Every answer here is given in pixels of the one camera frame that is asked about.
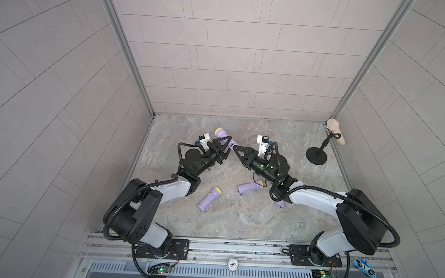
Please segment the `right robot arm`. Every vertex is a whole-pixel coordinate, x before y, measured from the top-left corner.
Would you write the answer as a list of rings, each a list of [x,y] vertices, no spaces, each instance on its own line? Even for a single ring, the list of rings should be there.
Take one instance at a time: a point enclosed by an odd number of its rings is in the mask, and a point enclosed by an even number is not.
[[[340,253],[373,255],[380,247],[400,245],[399,233],[361,190],[336,193],[304,184],[289,175],[290,167],[278,151],[264,157],[250,147],[234,146],[233,151],[244,167],[271,184],[269,194],[273,201],[300,204],[337,217],[337,229],[321,231],[303,248],[301,257],[310,264],[323,266]]]

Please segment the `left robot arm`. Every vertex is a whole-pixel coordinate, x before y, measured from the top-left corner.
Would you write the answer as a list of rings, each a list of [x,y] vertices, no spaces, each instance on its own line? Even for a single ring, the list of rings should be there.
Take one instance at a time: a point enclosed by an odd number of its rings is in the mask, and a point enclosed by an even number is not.
[[[206,146],[200,142],[177,144],[177,172],[169,180],[149,184],[132,179],[103,217],[104,238],[148,245],[157,257],[168,255],[173,235],[154,221],[159,206],[194,193],[202,182],[200,175],[228,158],[231,141],[232,137],[226,136],[208,141]]]

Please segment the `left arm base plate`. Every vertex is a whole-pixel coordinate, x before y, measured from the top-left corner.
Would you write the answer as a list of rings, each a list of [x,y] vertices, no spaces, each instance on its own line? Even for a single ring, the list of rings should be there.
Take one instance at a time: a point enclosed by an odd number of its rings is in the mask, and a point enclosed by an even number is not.
[[[137,243],[135,256],[144,259],[160,260],[186,260],[190,241],[186,239],[171,239],[170,242],[164,242],[161,247],[156,248],[147,243]]]

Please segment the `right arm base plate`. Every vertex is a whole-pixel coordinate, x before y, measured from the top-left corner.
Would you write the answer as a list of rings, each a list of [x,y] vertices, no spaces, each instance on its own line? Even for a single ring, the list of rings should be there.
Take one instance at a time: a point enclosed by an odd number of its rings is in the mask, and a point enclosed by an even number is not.
[[[283,252],[290,256],[293,266],[306,267],[342,267],[342,259],[339,254],[334,256],[326,256],[317,247],[306,246],[302,244],[289,245],[284,248]]]

